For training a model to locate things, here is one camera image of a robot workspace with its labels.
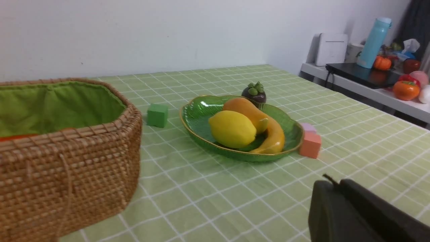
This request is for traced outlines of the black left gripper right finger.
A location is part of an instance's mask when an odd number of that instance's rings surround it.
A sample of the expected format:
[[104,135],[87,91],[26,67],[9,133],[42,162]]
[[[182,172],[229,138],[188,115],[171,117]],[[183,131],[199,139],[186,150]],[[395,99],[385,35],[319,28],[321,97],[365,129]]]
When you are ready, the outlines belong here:
[[428,242],[429,226],[399,210],[351,179],[342,179],[340,191],[360,216],[386,242]]

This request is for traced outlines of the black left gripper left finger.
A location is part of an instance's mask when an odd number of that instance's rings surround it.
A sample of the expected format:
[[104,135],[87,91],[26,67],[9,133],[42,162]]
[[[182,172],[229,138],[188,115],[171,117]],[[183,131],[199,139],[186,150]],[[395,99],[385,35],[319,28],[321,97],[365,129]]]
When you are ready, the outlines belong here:
[[312,242],[383,242],[332,183],[313,184],[308,227]]

